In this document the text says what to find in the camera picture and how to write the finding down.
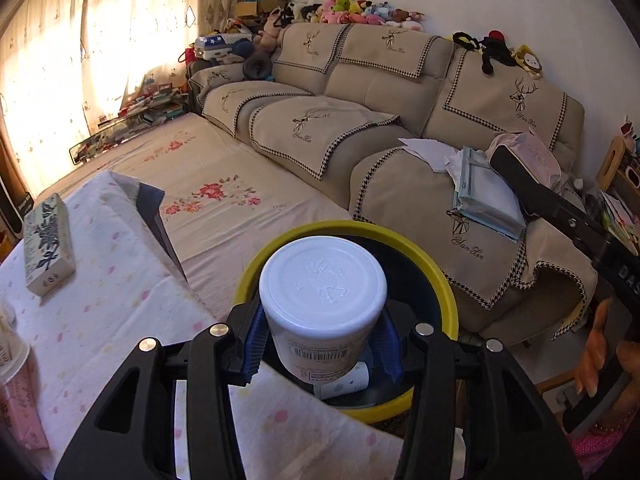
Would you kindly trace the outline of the person's hand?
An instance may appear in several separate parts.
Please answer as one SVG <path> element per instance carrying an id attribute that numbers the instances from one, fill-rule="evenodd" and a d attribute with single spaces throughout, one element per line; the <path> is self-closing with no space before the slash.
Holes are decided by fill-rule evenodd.
<path id="1" fill-rule="evenodd" d="M 600 302 L 594 315 L 593 324 L 587 338 L 585 351 L 575 370 L 575 384 L 578 393 L 585 391 L 590 398 L 598 392 L 599 374 L 605 364 L 606 344 L 604 330 L 608 320 L 608 309 L 612 298 Z M 639 409 L 639 344 L 622 340 L 616 347 L 616 356 L 623 371 L 630 375 L 630 382 L 617 400 L 597 422 L 604 430 L 622 428 Z"/>

